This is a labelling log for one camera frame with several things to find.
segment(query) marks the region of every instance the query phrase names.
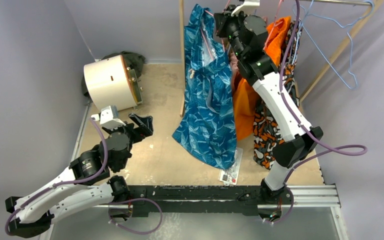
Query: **wooden rack pole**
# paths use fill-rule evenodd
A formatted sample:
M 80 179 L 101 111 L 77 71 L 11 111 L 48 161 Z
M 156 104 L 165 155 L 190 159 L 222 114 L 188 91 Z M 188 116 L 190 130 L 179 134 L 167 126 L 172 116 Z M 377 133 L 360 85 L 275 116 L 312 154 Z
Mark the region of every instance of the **wooden rack pole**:
M 351 38 L 354 38 L 360 32 L 360 30 L 364 27 L 364 25 L 375 14 L 376 10 L 378 10 L 379 7 L 384 3 L 384 0 L 374 0 L 373 3 L 374 3 L 373 13 L 367 16 L 366 18 L 360 20 L 359 22 L 357 22 L 354 25 L 354 27 L 352 27 L 351 31 L 349 31 L 349 35 L 351 36 Z M 367 14 L 369 14 L 370 11 L 371 11 L 371 8 L 367 9 L 367 11 L 363 13 L 363 16 L 366 16 Z M 342 40 L 342 42 L 339 44 L 335 52 L 333 52 L 332 56 L 330 56 L 329 61 L 332 64 L 338 59 L 341 53 L 347 48 L 348 44 L 350 44 L 350 39 L 348 38 L 348 36 L 346 36 Z M 326 63 L 321 69 L 321 71 L 317 74 L 315 79 L 308 85 L 308 87 L 304 90 L 304 92 L 302 92 L 302 96 L 300 96 L 301 103 L 309 95 L 309 93 L 314 89 L 317 83 L 319 83 L 319 81 L 323 78 L 323 76 L 329 70 L 329 68 L 330 68 L 329 64 Z
M 180 52 L 181 52 L 181 66 L 182 66 L 182 81 L 185 81 L 185 33 L 184 33 L 184 0 L 179 0 L 179 22 L 180 22 Z M 180 117 L 185 114 L 185 95 L 183 94 L 180 103 Z

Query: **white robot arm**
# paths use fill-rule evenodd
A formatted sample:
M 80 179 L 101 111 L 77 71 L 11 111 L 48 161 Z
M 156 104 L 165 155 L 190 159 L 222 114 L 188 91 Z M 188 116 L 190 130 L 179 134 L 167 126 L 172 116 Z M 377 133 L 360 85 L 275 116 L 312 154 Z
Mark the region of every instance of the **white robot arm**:
M 138 127 L 121 121 L 115 106 L 105 107 L 100 114 L 93 115 L 92 118 L 99 120 L 102 128 L 110 134 L 106 144 L 101 142 L 83 152 L 60 175 L 32 194 L 5 200 L 6 210 L 11 213 L 5 226 L 7 234 L 31 238 L 76 212 L 100 204 L 125 201 L 129 188 L 122 176 L 113 176 L 101 185 L 93 184 L 108 178 L 110 169 L 115 173 L 124 169 L 132 156 L 132 145 L 153 134 L 151 116 L 142 118 L 132 113 L 129 117 Z
M 259 0 L 245 0 L 240 6 L 229 5 L 223 13 L 215 13 L 214 19 L 217 36 L 228 39 L 238 59 L 239 72 L 267 104 L 285 140 L 273 149 L 276 161 L 261 182 L 262 194 L 270 197 L 283 190 L 290 171 L 316 146 L 302 127 L 318 140 L 323 131 L 320 127 L 312 127 L 284 87 L 280 92 L 278 68 L 263 50 L 269 35 L 266 23 L 252 15 L 259 5 Z M 291 112 L 298 117 L 300 124 Z

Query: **patterned fabric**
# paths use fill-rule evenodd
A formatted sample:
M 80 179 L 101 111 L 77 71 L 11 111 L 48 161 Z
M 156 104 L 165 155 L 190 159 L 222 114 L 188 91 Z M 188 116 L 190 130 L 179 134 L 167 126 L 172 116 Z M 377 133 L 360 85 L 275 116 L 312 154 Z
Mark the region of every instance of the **patterned fabric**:
M 220 169 L 234 163 L 236 131 L 228 55 L 213 40 L 209 8 L 193 8 L 184 27 L 184 117 L 173 138 L 202 162 Z
M 297 97 L 294 78 L 294 69 L 295 65 L 297 64 L 297 58 L 295 57 L 295 59 L 293 59 L 295 51 L 298 49 L 300 44 L 299 40 L 297 41 L 297 36 L 299 36 L 299 34 L 302 32 L 299 32 L 298 28 L 296 30 L 295 41 L 291 47 L 292 51 L 285 53 L 286 46 L 288 45 L 288 41 L 291 38 L 294 24 L 295 22 L 291 22 L 289 26 L 289 31 L 282 46 L 281 59 L 283 59 L 284 54 L 287 54 L 285 64 L 285 78 L 283 80 L 283 84 L 295 105 L 299 107 L 300 100 Z M 282 134 L 276 120 L 273 118 L 272 113 L 267 108 L 263 100 L 259 101 L 256 107 L 253 131 L 254 160 L 266 169 L 271 169 L 275 161 L 275 158 L 273 157 L 273 148 L 278 144 L 284 143 L 285 141 L 282 138 Z

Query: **white cylindrical bin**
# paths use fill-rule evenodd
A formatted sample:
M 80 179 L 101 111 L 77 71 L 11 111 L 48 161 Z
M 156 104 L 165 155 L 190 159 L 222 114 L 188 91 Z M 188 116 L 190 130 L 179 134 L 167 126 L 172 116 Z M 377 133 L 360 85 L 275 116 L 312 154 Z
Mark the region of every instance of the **white cylindrical bin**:
M 89 95 L 98 109 L 114 105 L 118 110 L 123 110 L 135 107 L 142 101 L 137 96 L 140 91 L 137 90 L 136 76 L 129 76 L 121 55 L 86 64 L 83 72 Z

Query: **lavender wall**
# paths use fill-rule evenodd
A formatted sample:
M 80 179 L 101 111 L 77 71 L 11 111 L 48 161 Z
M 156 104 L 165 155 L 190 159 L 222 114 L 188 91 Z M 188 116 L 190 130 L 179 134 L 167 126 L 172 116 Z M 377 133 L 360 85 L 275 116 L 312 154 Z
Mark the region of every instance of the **lavender wall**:
M 352 6 L 326 6 L 332 16 L 354 15 Z M 308 19 L 322 49 L 328 54 L 340 43 L 334 26 L 324 20 Z M 304 89 L 320 70 L 323 59 L 304 36 L 297 66 L 297 81 Z M 349 90 L 333 71 L 303 102 L 308 119 L 321 126 L 323 140 L 332 146 L 363 144 L 369 151 L 360 157 L 328 154 L 319 158 L 328 184 L 336 183 L 350 239 L 384 239 L 384 4 L 355 38 L 353 70 L 359 80 Z M 342 54 L 335 66 L 346 76 L 348 55 Z
M 5 199 L 25 196 L 68 164 L 93 61 L 63 0 L 0 0 L 0 240 Z
M 178 0 L 65 0 L 93 57 L 131 51 L 181 63 Z

